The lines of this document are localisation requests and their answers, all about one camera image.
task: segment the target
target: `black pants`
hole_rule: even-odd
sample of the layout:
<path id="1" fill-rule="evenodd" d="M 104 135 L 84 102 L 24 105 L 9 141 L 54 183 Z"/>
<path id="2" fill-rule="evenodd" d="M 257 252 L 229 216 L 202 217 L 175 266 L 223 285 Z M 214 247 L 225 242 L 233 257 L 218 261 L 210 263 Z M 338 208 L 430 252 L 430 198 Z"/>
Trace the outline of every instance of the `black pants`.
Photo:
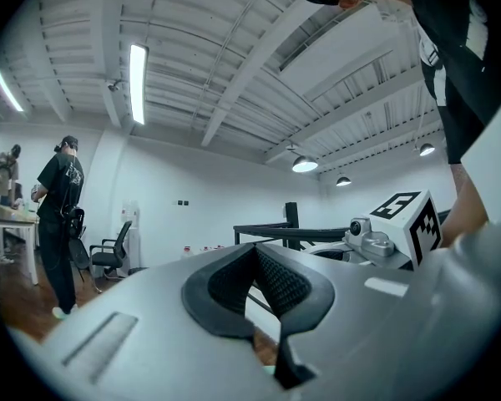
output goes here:
<path id="1" fill-rule="evenodd" d="M 73 270 L 68 259 L 68 240 L 63 236 L 63 225 L 41 220 L 39 222 L 41 259 L 48 281 L 65 312 L 76 303 Z"/>

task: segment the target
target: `fluorescent light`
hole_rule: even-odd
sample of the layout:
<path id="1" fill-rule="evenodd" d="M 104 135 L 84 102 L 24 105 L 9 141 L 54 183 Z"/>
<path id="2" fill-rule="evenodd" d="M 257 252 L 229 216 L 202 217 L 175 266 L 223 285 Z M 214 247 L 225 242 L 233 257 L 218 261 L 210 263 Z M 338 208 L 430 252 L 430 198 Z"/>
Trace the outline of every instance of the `fluorescent light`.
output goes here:
<path id="1" fill-rule="evenodd" d="M 2 91 L 6 94 L 6 96 L 9 99 L 9 102 L 12 104 L 12 106 L 15 108 L 17 111 L 24 111 L 23 108 L 20 106 L 18 101 L 15 99 L 11 91 L 9 90 L 9 87 L 6 85 L 6 81 L 3 79 L 2 73 L 0 73 L 0 87 L 2 88 Z"/>
<path id="2" fill-rule="evenodd" d="M 144 124 L 144 74 L 147 64 L 147 48 L 133 44 L 130 47 L 130 100 L 132 117 Z"/>
<path id="3" fill-rule="evenodd" d="M 295 172 L 308 172 L 317 168 L 318 164 L 311 157 L 299 156 L 293 162 L 293 170 Z"/>
<path id="4" fill-rule="evenodd" d="M 419 151 L 420 156 L 430 155 L 433 151 L 435 151 L 435 147 L 432 144 L 424 144 L 421 146 Z"/>

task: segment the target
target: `black office chair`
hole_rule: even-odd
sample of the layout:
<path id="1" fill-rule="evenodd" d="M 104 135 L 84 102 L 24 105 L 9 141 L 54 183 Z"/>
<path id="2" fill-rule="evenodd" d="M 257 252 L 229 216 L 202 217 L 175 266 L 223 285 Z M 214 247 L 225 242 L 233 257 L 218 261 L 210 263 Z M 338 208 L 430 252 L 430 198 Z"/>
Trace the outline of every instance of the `black office chair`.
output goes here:
<path id="1" fill-rule="evenodd" d="M 97 287 L 97 284 L 94 281 L 93 266 L 111 267 L 112 269 L 119 269 L 123 266 L 124 259 L 126 258 L 126 250 L 123 247 L 123 242 L 130 226 L 132 226 L 132 221 L 126 221 L 123 228 L 120 230 L 117 239 L 103 239 L 101 245 L 92 245 L 89 247 L 89 269 L 91 271 L 91 280 L 93 281 L 94 289 L 98 293 L 101 293 L 102 290 Z M 114 244 L 112 246 L 105 245 L 106 242 L 113 242 Z M 97 249 L 102 251 L 95 252 L 93 254 L 93 250 Z M 110 280 L 118 279 L 108 277 L 106 273 L 104 273 L 104 277 Z"/>

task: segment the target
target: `white table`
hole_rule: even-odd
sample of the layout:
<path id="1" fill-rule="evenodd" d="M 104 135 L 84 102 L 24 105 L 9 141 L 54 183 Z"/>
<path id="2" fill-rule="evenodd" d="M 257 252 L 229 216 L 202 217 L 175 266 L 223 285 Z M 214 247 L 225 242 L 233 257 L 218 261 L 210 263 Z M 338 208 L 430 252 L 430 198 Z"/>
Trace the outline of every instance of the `white table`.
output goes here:
<path id="1" fill-rule="evenodd" d="M 0 249 L 3 248 L 3 229 L 20 229 L 24 231 L 30 278 L 33 285 L 38 285 L 39 281 L 35 268 L 35 254 L 33 253 L 35 245 L 35 224 L 36 220 L 34 218 L 23 216 L 23 214 L 18 211 L 0 206 Z"/>

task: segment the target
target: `ceiling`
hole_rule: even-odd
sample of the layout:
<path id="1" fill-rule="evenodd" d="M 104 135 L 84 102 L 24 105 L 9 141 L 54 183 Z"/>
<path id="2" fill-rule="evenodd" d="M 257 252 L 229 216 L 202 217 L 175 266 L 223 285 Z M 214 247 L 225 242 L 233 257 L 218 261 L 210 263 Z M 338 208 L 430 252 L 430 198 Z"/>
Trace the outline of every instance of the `ceiling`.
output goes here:
<path id="1" fill-rule="evenodd" d="M 131 43 L 149 48 L 144 128 L 130 117 Z M 337 173 L 442 130 L 418 43 L 392 0 L 29 0 L 0 39 L 25 112 L 0 92 L 0 123 L 111 123 L 277 167 L 294 144 Z"/>

